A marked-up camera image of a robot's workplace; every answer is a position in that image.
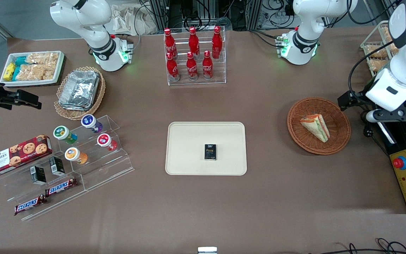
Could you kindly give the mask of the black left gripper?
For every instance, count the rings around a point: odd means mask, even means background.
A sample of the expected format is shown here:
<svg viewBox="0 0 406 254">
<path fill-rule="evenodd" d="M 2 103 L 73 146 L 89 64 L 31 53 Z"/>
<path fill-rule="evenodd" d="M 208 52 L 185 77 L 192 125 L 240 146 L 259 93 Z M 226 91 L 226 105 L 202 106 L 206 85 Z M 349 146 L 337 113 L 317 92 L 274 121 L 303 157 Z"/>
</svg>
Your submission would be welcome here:
<svg viewBox="0 0 406 254">
<path fill-rule="evenodd" d="M 345 111 L 350 107 L 367 106 L 365 93 L 345 92 L 337 98 L 337 104 L 340 111 Z M 394 111 L 381 111 L 380 122 L 406 122 L 406 101 Z"/>
</svg>

